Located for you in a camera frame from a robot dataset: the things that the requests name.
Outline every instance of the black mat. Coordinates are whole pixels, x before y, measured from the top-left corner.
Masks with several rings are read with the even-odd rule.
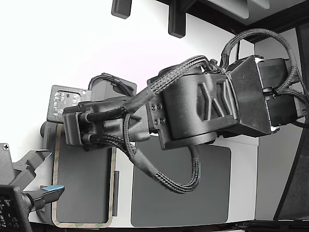
[[[179,183],[191,178],[188,148],[162,151],[158,137],[137,143],[148,159]],[[131,222],[135,227],[173,227],[224,223],[228,217],[231,151],[199,145],[201,181],[193,192],[172,193],[134,168]]]

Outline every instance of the black mounting bracket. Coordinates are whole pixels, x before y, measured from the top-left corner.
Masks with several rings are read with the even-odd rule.
[[[185,36],[186,12],[197,0],[171,0],[169,4],[169,34]]]
[[[113,0],[112,15],[126,19],[131,14],[132,0]]]
[[[177,38],[185,36],[186,12],[197,0],[169,1],[169,34]],[[131,14],[132,0],[113,0],[112,15],[126,19]]]

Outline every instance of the black braided cable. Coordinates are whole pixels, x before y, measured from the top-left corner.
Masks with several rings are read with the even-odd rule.
[[[309,100],[307,99],[307,97],[302,92],[299,92],[295,89],[288,88],[282,94],[294,96],[294,97],[300,99],[307,107],[309,107]],[[302,123],[302,122],[296,121],[296,122],[292,122],[292,124],[297,126],[297,127],[301,127],[301,128],[309,128],[309,124],[307,124],[307,123]]]
[[[290,85],[294,75],[297,72],[297,61],[296,61],[296,58],[294,56],[294,53],[289,43],[282,36],[280,36],[279,34],[273,31],[270,31],[267,29],[250,29],[250,30],[246,30],[236,35],[224,47],[222,54],[221,54],[220,66],[225,69],[228,67],[229,56],[230,56],[231,50],[240,40],[245,39],[249,36],[259,35],[259,34],[269,35],[270,37],[276,39],[278,42],[280,42],[284,46],[284,48],[286,49],[289,55],[289,61],[291,63],[291,71],[289,75],[287,76],[287,78],[285,79],[285,81],[276,89],[277,94],[282,94],[283,91],[287,89],[287,87]]]
[[[126,143],[124,139],[122,138],[119,138],[117,136],[112,136],[112,135],[95,135],[94,134],[90,136],[90,142],[95,143],[95,144],[97,143],[109,144],[109,145],[115,146],[119,148],[121,151],[123,151],[128,156],[130,161],[132,161],[132,157],[126,149]],[[132,149],[133,154],[135,155],[138,149],[131,144],[129,144],[129,146],[130,146],[130,149]],[[197,146],[191,146],[189,147],[189,150],[191,153],[191,161],[192,161],[192,176],[188,184],[186,185],[179,184],[169,179],[168,177],[166,177],[160,171],[158,171],[158,173],[154,176],[150,176],[150,175],[149,176],[152,179],[154,179],[156,182],[158,182],[160,185],[162,185],[163,187],[167,188],[168,190],[172,192],[183,194],[183,193],[193,191],[197,187],[200,181],[201,171],[200,171],[200,161],[199,161],[199,154],[198,154]]]
[[[131,143],[130,143],[130,138],[129,138],[129,121],[130,121],[130,118],[131,118],[131,115],[130,114],[127,114],[125,119],[124,119],[124,122],[123,122],[123,136],[124,136],[124,141],[125,141],[125,147],[126,147],[126,150],[129,154],[129,156],[131,158],[134,157],[134,153],[133,153],[133,150],[131,148]]]
[[[176,65],[173,69],[153,82],[149,87],[151,91],[157,95],[185,75],[189,70],[198,66],[202,66],[205,70],[211,69],[211,64],[205,56],[195,56],[179,65]]]
[[[106,112],[88,114],[87,120],[89,122],[107,121],[112,119],[123,118],[126,114],[127,114],[126,109],[123,106],[120,106],[118,108]]]

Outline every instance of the cable bundle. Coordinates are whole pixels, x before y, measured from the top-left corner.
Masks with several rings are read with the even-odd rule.
[[[120,84],[121,89],[124,90],[129,96],[132,96],[132,98],[130,100],[125,101],[125,103],[122,106],[116,109],[112,109],[112,110],[101,112],[101,113],[89,114],[87,116],[87,120],[90,122],[99,122],[99,121],[123,118],[123,137],[124,138],[122,139],[120,137],[116,137],[112,135],[91,135],[90,141],[92,143],[109,144],[109,145],[112,145],[112,146],[115,146],[121,149],[128,156],[130,161],[135,166],[140,168],[148,176],[153,178],[156,182],[158,182],[159,184],[161,184],[162,186],[164,186],[170,191],[173,191],[176,193],[187,193],[187,192],[193,191],[197,187],[199,180],[200,180],[200,161],[198,157],[197,146],[189,147],[189,150],[191,153],[191,162],[192,162],[192,177],[191,177],[190,182],[186,185],[176,183],[175,181],[169,179],[164,174],[162,174],[160,171],[158,171],[151,164],[151,162],[143,155],[143,153],[138,148],[136,148],[134,145],[130,143],[130,139],[129,139],[130,116],[134,114],[141,106],[143,106],[148,101],[150,101],[154,96],[164,91],[171,84],[176,82],[180,77],[182,77],[188,71],[190,71],[191,69],[195,67],[202,67],[205,70],[205,72],[218,71],[218,72],[224,73],[226,71],[226,68],[228,67],[229,56],[230,56],[232,48],[236,44],[238,44],[240,40],[248,36],[258,35],[258,34],[266,34],[276,39],[277,41],[279,41],[286,49],[289,55],[289,58],[290,58],[290,63],[291,63],[290,73],[287,76],[286,80],[275,90],[276,94],[277,95],[280,95],[280,94],[293,95],[299,98],[306,105],[309,105],[309,97],[308,97],[306,87],[299,73],[297,62],[293,54],[293,51],[290,45],[287,43],[287,41],[283,37],[281,37],[280,35],[272,31],[269,31],[266,29],[251,29],[251,30],[244,31],[236,35],[233,39],[231,39],[226,44],[221,54],[220,67],[216,65],[216,62],[214,60],[211,60],[209,62],[205,56],[195,56],[195,57],[192,57],[184,61],[183,63],[179,65],[176,65],[171,70],[169,70],[167,73],[164,73],[155,82],[151,83],[147,88],[142,90],[136,96],[133,96],[132,91],[129,91],[128,89],[126,89]],[[304,88],[305,95],[301,92],[288,88],[288,86],[290,85],[295,75],[298,75],[299,80]],[[95,77],[95,79],[91,80],[89,84],[90,89],[92,88],[93,82],[98,78],[109,79],[111,77],[110,75],[106,73],[103,73],[101,76]],[[308,124],[303,124],[300,122],[295,122],[294,125],[301,126],[301,127],[309,127]]]

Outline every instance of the black screw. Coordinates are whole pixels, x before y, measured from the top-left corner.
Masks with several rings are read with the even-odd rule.
[[[8,151],[9,150],[9,145],[8,144],[4,144],[3,145],[3,150]]]

